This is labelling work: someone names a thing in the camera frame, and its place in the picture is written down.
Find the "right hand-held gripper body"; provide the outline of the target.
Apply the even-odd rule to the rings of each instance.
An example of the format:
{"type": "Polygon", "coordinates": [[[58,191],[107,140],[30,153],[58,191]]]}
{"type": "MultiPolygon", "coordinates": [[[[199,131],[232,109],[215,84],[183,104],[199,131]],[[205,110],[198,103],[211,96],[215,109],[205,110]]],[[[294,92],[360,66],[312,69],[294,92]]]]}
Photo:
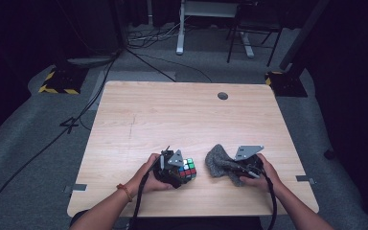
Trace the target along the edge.
{"type": "Polygon", "coordinates": [[[257,154],[263,150],[263,146],[239,146],[234,161],[243,167],[244,173],[238,176],[259,178],[263,172],[263,162],[257,154]]]}

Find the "person's dark clothing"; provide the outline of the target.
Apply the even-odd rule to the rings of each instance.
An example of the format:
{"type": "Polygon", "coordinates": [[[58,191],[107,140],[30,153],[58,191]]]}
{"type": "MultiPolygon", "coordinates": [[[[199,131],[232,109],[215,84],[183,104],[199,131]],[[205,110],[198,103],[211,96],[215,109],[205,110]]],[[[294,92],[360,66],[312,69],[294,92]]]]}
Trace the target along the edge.
{"type": "Polygon", "coordinates": [[[263,230],[259,218],[139,218],[134,230],[263,230]]]}

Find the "multicoloured puzzle cube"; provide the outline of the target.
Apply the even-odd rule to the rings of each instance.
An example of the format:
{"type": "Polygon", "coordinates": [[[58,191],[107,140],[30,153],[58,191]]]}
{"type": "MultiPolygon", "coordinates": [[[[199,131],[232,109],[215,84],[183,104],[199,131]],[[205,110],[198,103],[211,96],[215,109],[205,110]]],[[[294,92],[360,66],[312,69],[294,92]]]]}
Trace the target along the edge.
{"type": "Polygon", "coordinates": [[[178,175],[180,179],[196,178],[196,165],[193,158],[187,158],[183,161],[183,166],[179,168],[178,175]]]}

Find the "grey fluffy cloth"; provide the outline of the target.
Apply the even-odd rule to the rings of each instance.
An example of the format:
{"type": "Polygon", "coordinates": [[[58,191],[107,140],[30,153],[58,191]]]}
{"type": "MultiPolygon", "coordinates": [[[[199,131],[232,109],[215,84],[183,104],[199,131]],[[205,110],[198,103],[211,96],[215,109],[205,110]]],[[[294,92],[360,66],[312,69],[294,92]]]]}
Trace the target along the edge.
{"type": "Polygon", "coordinates": [[[205,157],[205,165],[212,177],[228,176],[235,186],[241,187],[244,184],[240,181],[240,177],[228,171],[229,166],[234,163],[236,162],[227,154],[221,144],[213,146],[205,157]]]}

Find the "person's left hand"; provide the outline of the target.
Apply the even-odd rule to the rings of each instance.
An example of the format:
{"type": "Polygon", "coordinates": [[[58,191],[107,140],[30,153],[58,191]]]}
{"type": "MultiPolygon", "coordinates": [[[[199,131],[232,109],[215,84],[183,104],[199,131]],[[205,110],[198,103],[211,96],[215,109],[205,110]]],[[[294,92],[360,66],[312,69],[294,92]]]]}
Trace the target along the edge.
{"type": "Polygon", "coordinates": [[[154,191],[167,191],[173,188],[171,184],[160,182],[154,176],[151,166],[159,159],[158,153],[152,153],[149,159],[139,168],[136,174],[129,181],[130,191],[136,196],[139,189],[143,193],[154,191]]]}

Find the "black chair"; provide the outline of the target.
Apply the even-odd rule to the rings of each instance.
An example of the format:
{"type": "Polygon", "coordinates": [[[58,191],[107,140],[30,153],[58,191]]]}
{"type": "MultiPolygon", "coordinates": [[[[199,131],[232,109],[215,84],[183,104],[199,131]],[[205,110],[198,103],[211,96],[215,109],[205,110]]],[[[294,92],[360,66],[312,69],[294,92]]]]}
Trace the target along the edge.
{"type": "Polygon", "coordinates": [[[271,50],[266,66],[269,66],[284,29],[283,14],[278,0],[241,0],[236,7],[234,22],[226,38],[231,39],[227,61],[230,61],[236,33],[265,35],[260,48],[271,50]]]}

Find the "person's right hand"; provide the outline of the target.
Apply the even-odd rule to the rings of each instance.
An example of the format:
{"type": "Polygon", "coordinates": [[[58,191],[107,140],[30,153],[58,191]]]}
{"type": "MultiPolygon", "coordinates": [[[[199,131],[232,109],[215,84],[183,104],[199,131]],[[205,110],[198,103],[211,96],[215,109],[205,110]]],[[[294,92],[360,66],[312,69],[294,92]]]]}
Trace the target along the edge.
{"type": "MultiPolygon", "coordinates": [[[[265,157],[261,153],[258,153],[257,156],[263,162],[265,174],[273,184],[274,193],[279,194],[281,191],[284,190],[286,186],[281,181],[274,167],[265,159],[265,157]]],[[[249,178],[246,176],[241,176],[240,181],[247,186],[256,187],[261,191],[269,192],[268,183],[264,176],[261,176],[260,178],[249,178]]]]}

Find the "yellow-black striped stand base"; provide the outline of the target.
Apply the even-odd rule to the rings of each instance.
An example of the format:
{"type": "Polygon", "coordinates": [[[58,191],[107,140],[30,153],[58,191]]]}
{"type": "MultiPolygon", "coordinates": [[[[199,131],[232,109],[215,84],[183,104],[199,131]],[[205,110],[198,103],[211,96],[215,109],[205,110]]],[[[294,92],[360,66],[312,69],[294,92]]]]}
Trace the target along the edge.
{"type": "Polygon", "coordinates": [[[288,73],[270,71],[264,74],[264,82],[272,89],[276,97],[307,98],[303,83],[288,73]]]}
{"type": "Polygon", "coordinates": [[[68,70],[52,68],[38,89],[39,93],[78,95],[88,73],[87,68],[72,67],[68,70]]]}

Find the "grey metal table bracket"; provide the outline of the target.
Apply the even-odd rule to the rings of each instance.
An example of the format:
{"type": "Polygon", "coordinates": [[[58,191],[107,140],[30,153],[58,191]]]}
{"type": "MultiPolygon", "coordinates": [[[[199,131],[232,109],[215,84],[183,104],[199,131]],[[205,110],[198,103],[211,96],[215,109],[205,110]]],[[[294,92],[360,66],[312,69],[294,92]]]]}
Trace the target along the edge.
{"type": "Polygon", "coordinates": [[[86,184],[66,185],[63,189],[63,192],[66,194],[72,194],[73,192],[84,192],[86,188],[86,184]]]}
{"type": "Polygon", "coordinates": [[[295,177],[298,182],[309,182],[311,185],[316,184],[316,181],[307,175],[296,175],[295,177]]]}

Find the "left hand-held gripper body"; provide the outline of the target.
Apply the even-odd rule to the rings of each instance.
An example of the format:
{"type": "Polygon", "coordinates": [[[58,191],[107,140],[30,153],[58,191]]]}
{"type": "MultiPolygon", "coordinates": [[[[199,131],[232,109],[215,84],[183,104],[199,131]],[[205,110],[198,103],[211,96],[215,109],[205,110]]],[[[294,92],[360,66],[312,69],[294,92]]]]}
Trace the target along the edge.
{"type": "Polygon", "coordinates": [[[157,180],[177,189],[183,184],[183,179],[178,172],[183,166],[184,160],[181,150],[173,151],[166,148],[161,151],[161,155],[153,167],[153,174],[157,180]]]}

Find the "white desk frame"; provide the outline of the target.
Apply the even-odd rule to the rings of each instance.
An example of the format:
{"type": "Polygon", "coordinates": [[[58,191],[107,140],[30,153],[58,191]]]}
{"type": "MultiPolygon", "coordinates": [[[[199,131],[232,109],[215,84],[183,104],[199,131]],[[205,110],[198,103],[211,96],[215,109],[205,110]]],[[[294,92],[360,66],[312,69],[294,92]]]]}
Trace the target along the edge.
{"type": "Polygon", "coordinates": [[[219,2],[218,0],[180,0],[179,32],[175,52],[184,53],[185,20],[190,16],[234,18],[237,3],[219,2]]]}

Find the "slanted grey metal pole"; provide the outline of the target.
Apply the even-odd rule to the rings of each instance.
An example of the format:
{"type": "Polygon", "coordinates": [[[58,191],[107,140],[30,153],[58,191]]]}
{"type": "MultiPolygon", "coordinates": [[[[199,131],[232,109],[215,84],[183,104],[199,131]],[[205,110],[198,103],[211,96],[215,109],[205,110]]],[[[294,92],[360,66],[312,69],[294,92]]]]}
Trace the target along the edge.
{"type": "Polygon", "coordinates": [[[299,49],[302,47],[305,39],[309,36],[312,28],[317,22],[318,18],[321,16],[322,12],[325,10],[330,0],[318,0],[310,15],[300,30],[298,36],[294,39],[290,48],[288,49],[283,60],[279,64],[281,70],[286,70],[288,66],[293,62],[293,59],[297,56],[299,49]]]}

